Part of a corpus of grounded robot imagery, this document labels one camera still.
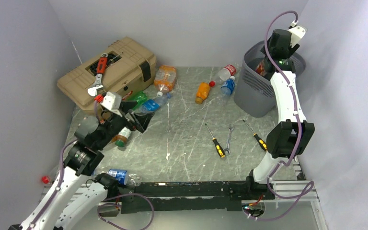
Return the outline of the blue label water bottle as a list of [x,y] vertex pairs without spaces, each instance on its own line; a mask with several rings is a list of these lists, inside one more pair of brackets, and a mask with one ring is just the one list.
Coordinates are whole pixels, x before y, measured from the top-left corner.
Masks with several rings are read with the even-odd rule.
[[235,77],[231,76],[227,79],[220,88],[220,95],[218,97],[218,104],[225,106],[229,101],[235,88]]

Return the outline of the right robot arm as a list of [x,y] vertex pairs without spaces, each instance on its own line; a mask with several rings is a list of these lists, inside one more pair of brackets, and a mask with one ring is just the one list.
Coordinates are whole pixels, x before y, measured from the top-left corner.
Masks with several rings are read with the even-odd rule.
[[273,188],[270,179],[281,166],[290,165],[303,153],[315,131],[314,123],[308,122],[302,112],[296,89],[296,78],[304,71],[305,63],[295,51],[305,32],[301,26],[275,29],[243,58],[241,82],[251,87],[248,95],[253,97],[247,112],[262,117],[274,106],[278,110],[278,124],[266,141],[253,135],[265,155],[246,179],[242,192],[245,198],[268,194]]

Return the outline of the orange juice bottle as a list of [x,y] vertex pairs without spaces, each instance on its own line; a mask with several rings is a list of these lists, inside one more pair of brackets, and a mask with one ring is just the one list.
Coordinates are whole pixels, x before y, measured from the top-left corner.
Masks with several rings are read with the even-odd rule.
[[206,82],[202,82],[196,92],[195,103],[202,104],[208,97],[210,92],[210,86]]

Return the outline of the brown bottle green cap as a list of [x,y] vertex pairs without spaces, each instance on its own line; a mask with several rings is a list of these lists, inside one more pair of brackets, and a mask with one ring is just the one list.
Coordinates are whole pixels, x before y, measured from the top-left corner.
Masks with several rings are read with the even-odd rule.
[[132,133],[132,130],[125,127],[115,136],[115,145],[118,147],[125,147],[127,145],[128,139]]

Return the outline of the clear bottle blue label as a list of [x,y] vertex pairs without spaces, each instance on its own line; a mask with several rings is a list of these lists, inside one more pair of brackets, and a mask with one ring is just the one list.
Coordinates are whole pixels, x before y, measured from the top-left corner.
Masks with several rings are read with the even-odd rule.
[[149,113],[154,113],[168,103],[169,99],[172,97],[171,93],[161,94],[155,98],[146,100],[138,109],[134,111],[136,115],[145,115]]

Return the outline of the grey mesh waste bin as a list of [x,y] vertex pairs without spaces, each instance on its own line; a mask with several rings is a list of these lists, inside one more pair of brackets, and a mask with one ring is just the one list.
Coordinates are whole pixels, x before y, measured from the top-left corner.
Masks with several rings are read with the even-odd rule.
[[276,72],[271,80],[267,80],[255,72],[264,54],[261,52],[263,41],[252,46],[244,55],[238,85],[235,89],[234,102],[253,117],[263,117],[277,105],[280,108],[280,120],[290,119],[294,111],[300,120],[305,119],[299,104],[296,89],[296,77],[306,67],[305,60],[297,53],[291,56],[296,72]]

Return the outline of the blue pepsi bottle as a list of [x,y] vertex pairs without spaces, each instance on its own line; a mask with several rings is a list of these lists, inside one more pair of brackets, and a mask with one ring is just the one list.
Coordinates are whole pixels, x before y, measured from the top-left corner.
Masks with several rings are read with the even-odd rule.
[[134,171],[109,169],[107,173],[123,185],[139,186],[142,182],[141,176]]

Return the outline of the yellow black screwdriver left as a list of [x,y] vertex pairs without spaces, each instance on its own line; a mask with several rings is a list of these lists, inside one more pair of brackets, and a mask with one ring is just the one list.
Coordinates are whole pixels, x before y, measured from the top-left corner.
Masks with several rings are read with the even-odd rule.
[[222,146],[219,144],[218,140],[214,137],[213,133],[211,132],[210,128],[208,127],[208,125],[205,123],[205,126],[208,130],[208,132],[210,133],[211,137],[212,137],[212,142],[214,144],[214,148],[215,151],[217,152],[217,154],[221,157],[221,158],[225,158],[226,154],[224,152],[224,149],[222,148]]

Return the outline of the yellow black screwdriver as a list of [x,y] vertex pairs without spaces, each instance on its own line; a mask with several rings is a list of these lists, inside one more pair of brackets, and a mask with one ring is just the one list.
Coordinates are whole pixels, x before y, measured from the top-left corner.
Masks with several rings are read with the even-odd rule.
[[208,127],[208,125],[205,123],[205,126],[208,130],[208,132],[210,133],[211,137],[212,137],[212,142],[214,144],[214,148],[215,151],[217,152],[217,154],[221,157],[221,158],[225,158],[226,154],[224,152],[224,149],[222,148],[222,146],[219,144],[218,140],[214,137],[213,133],[211,132],[210,128]]
[[250,127],[250,125],[244,119],[243,119],[243,122],[250,129],[250,131],[253,133],[253,137],[258,142],[258,144],[261,147],[261,149],[263,151],[267,151],[268,150],[268,147],[267,147],[266,142]]

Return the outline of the yellow black screwdriver right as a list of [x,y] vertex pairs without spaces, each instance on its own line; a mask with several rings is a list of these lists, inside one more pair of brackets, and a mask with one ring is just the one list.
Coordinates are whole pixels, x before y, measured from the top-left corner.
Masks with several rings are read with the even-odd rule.
[[250,127],[250,125],[244,119],[243,119],[243,122],[250,129],[250,131],[253,133],[253,137],[258,142],[258,144],[261,147],[261,149],[263,151],[267,151],[268,150],[268,147],[267,147],[266,142]]

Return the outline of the clear bottle red cap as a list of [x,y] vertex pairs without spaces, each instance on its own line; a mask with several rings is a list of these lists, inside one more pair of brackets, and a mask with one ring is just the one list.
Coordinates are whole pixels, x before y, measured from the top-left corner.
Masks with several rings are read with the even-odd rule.
[[233,65],[226,65],[218,71],[215,77],[208,84],[210,87],[222,85],[231,76],[234,76],[236,72],[237,70]]

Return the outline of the tan plastic toolbox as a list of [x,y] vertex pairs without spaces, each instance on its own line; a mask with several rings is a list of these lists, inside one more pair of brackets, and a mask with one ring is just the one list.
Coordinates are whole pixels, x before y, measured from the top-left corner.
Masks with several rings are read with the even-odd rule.
[[[116,92],[128,100],[154,83],[156,55],[132,38],[117,40],[104,53],[108,57],[102,77],[103,91]],[[94,114],[94,97],[88,94],[88,89],[95,81],[100,56],[92,57],[57,81],[58,88],[89,115]]]

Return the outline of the small red cap bottle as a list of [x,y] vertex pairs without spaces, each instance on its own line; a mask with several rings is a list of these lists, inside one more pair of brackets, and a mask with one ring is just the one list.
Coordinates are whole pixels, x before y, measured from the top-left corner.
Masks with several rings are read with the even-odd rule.
[[49,173],[41,178],[42,183],[46,185],[58,184],[58,178],[61,173],[63,166],[55,166]]

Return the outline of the red adjustable wrench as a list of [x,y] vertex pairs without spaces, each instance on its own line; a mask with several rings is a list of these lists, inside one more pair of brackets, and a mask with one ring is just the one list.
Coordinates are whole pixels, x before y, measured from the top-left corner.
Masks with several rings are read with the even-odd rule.
[[95,82],[93,85],[87,90],[88,94],[91,97],[95,97],[99,90],[101,90],[104,86],[102,84],[102,77],[105,73],[106,66],[107,66],[108,54],[102,53],[101,57],[98,60],[98,65],[96,68],[96,76]]

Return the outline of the red label sauce bottle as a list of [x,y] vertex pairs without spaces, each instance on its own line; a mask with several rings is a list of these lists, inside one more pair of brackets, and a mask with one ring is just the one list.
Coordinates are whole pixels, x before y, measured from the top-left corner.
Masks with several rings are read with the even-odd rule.
[[258,73],[260,76],[264,77],[267,74],[266,71],[266,60],[263,59],[262,61],[259,62],[259,64],[257,65],[255,72]]

